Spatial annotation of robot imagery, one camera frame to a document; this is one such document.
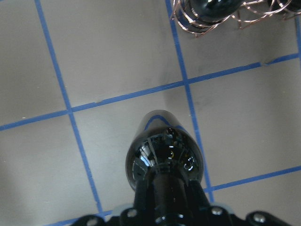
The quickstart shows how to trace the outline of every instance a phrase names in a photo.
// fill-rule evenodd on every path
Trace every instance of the tiled surface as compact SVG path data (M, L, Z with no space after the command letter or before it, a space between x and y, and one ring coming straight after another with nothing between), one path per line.
M64 110L34 1L2 1L0 28L0 124Z
M126 152L156 109L198 141L200 132L212 201L298 225L295 21L238 31L229 20L195 39L170 26L167 10L168 0L0 1L0 225L64 226L131 202Z
M298 59L194 83L191 90L213 186L300 165Z
M231 206L244 219L255 210L269 210L291 225L300 224L301 172L216 191L215 199Z

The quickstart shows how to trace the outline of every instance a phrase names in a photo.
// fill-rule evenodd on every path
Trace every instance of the silver bolt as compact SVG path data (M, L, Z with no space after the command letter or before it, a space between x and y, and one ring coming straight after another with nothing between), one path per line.
M255 213L253 216L254 221L264 223L265 222L265 217L260 214L260 213Z
M135 209L130 209L130 210L127 212L127 217L128 217L128 218L136 217L136 215L137 215L137 210L135 210Z
M221 215L222 214L222 209L219 208L219 207L213 207L211 212L214 214L214 215Z
M98 219L97 218L92 218L90 220L88 220L87 222L87 226L95 226L98 223Z

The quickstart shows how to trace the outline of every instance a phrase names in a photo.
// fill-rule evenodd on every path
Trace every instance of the black sphere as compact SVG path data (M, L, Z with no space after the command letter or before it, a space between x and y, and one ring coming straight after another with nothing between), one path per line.
M190 6L200 20L213 23L234 13L242 2L243 0L190 0Z

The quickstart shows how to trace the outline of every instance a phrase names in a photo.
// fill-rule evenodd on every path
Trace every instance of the screw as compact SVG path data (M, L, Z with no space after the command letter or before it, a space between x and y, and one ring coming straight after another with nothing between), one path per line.
M254 216L253 216L253 219L256 222L260 222L260 223L264 223L265 222L265 217L262 214L260 214L260 213L255 213Z
M92 218L92 219L88 220L87 226L96 226L97 223L98 223L98 219L97 218Z
M135 210L135 209L130 209L130 210L127 212L127 217L128 217L128 218L136 217L136 215L137 215L137 210Z
M221 215L222 214L222 209L219 208L219 207L213 207L211 212L214 214L214 215Z

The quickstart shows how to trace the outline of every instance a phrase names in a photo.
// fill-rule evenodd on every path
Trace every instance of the floor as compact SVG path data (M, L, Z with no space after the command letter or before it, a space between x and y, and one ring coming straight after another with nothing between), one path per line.
M125 156L156 109L202 147L211 202L300 224L299 19L194 38L170 14L169 0L0 1L0 225L131 203Z

